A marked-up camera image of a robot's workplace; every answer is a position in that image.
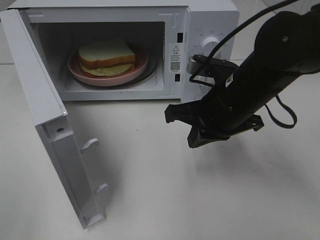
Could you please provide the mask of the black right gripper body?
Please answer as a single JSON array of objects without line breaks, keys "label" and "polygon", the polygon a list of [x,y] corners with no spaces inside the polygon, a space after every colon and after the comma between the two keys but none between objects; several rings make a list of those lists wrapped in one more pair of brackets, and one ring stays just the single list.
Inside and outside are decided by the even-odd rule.
[{"label": "black right gripper body", "polygon": [[264,126],[259,115],[253,113],[236,114],[232,108],[204,104],[201,100],[190,103],[192,127],[190,140],[229,140],[243,132],[258,131]]}]

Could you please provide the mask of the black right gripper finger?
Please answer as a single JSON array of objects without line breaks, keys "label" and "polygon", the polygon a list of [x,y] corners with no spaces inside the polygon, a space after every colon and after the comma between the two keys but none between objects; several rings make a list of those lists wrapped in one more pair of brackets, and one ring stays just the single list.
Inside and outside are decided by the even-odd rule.
[{"label": "black right gripper finger", "polygon": [[197,126],[192,126],[187,137],[187,142],[188,146],[191,149],[194,149],[213,142],[226,141],[229,138],[229,135],[223,135],[213,131],[201,129]]},{"label": "black right gripper finger", "polygon": [[180,121],[186,124],[199,124],[201,101],[191,101],[181,104],[169,104],[164,111],[166,123]]}]

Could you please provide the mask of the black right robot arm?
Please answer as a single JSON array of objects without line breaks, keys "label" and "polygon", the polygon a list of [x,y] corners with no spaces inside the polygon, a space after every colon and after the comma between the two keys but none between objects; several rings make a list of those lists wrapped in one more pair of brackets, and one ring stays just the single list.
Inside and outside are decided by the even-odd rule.
[{"label": "black right robot arm", "polygon": [[210,91],[200,100],[169,105],[166,122],[191,126],[190,148],[258,131],[264,123],[257,110],[300,76],[320,71],[320,6],[305,14],[281,11],[270,18],[240,65],[211,56],[194,55],[193,60],[190,82],[196,76],[212,78]]}]

